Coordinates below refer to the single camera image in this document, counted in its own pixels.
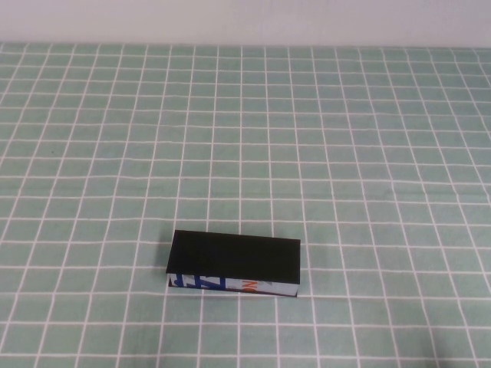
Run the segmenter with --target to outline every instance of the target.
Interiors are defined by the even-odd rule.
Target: orange letter
[[[257,281],[246,281],[242,280],[242,289],[244,291],[255,291],[255,288],[257,287],[258,282]]]

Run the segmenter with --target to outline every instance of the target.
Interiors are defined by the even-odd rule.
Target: black box
[[[300,241],[176,230],[169,286],[296,296]]]

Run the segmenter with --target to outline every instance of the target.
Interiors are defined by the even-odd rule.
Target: printed label
[[[262,292],[281,295],[296,295],[297,284],[242,280],[236,278],[209,278],[190,274],[169,274],[170,283],[179,288],[201,288],[211,290],[237,290],[249,293]]]

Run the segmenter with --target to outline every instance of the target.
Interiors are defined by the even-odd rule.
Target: green grid tablecloth
[[[491,367],[491,51],[2,44],[1,367]],[[168,289],[174,228],[298,298]]]

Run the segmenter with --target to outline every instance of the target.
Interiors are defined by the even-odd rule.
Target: white wall
[[[0,40],[491,47],[490,0],[0,0]]]

